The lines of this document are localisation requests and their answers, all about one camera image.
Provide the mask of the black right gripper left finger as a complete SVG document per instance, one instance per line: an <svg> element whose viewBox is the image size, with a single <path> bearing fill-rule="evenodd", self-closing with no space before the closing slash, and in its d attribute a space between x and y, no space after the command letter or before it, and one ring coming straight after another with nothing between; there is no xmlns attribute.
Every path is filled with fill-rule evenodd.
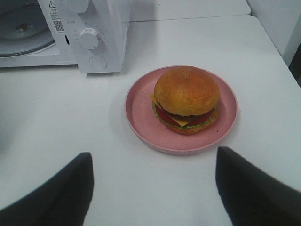
<svg viewBox="0 0 301 226"><path fill-rule="evenodd" d="M81 226L94 191L92 155L80 153L52 178L1 209L2 226Z"/></svg>

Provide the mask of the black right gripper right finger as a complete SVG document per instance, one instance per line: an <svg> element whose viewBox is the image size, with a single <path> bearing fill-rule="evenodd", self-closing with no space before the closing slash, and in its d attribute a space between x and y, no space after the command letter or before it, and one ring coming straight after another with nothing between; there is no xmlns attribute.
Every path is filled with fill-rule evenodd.
<svg viewBox="0 0 301 226"><path fill-rule="evenodd" d="M217 149L215 181L234 226L299 226L301 193L226 146Z"/></svg>

